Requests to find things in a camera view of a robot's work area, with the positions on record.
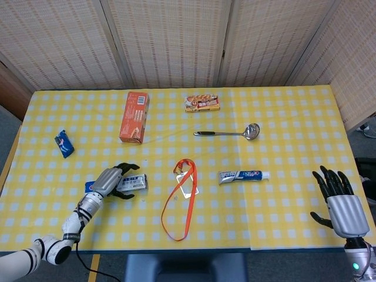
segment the gray chair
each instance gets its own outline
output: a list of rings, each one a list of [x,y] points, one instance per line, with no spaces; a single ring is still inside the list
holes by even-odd
[[[125,282],[248,282],[243,253],[130,254]]]

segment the orange lanyard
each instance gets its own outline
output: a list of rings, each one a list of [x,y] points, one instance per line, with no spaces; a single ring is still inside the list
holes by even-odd
[[[192,218],[192,211],[193,211],[193,205],[194,205],[194,196],[196,194],[196,189],[197,189],[197,170],[196,170],[196,165],[194,164],[194,162],[190,159],[183,159],[183,160],[180,160],[175,168],[174,168],[174,173],[176,173],[176,169],[179,169],[180,170],[180,173],[182,173],[182,169],[183,169],[183,164],[187,164],[190,166],[190,169],[188,170],[188,172],[184,175],[182,181],[180,183],[178,183],[174,190],[171,192],[170,196],[168,197],[167,201],[166,201],[166,204],[164,204],[164,208],[162,210],[162,214],[160,216],[160,221],[162,222],[162,227],[163,229],[165,230],[165,232],[167,233],[167,235],[172,239],[172,240],[175,240],[175,241],[182,241],[184,240],[187,235],[188,235],[188,231],[189,231],[189,224],[190,224],[190,219]],[[174,193],[180,188],[181,185],[183,185],[183,183],[193,174],[193,184],[192,184],[192,192],[190,194],[190,199],[189,199],[189,206],[188,206],[188,212],[187,212],[187,219],[186,219],[186,228],[185,228],[185,231],[184,231],[184,236],[180,239],[175,239],[173,238],[170,233],[167,231],[167,228],[165,228],[165,224],[163,223],[163,214],[164,214],[164,210],[166,209],[166,206],[169,202],[169,200],[171,199],[172,195],[174,195]]]

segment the robotic arm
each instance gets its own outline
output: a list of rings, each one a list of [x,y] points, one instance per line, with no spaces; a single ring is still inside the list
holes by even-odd
[[[92,186],[93,192],[84,195],[62,225],[62,240],[48,235],[36,239],[28,249],[0,257],[0,282],[14,281],[34,272],[41,260],[54,265],[63,263],[71,253],[73,244],[79,242],[84,227],[103,206],[104,197],[112,194],[122,199],[131,199],[135,196],[124,195],[116,190],[122,175],[130,169],[136,170],[139,166],[121,163],[102,172]]]
[[[324,166],[320,166],[320,169],[326,182],[317,172],[313,172],[313,176],[324,196],[330,220],[321,218],[313,211],[311,216],[346,239],[344,248],[352,268],[353,281],[376,281],[376,256],[371,245],[363,239],[370,227],[360,200],[354,195],[345,174],[338,172],[337,175]]]

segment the orange box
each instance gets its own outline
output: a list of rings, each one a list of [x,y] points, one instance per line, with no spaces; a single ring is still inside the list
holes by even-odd
[[[149,96],[143,92],[129,92],[123,115],[119,138],[123,142],[138,143],[143,141],[145,132]]]

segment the blue snack packet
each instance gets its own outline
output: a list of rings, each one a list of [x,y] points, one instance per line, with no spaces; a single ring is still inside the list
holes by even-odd
[[[62,130],[56,137],[55,142],[58,144],[61,153],[63,154],[64,159],[69,157],[75,150],[71,141],[69,141],[65,130]]]
[[[85,193],[93,192],[93,184],[95,181],[89,181],[85,183]]]

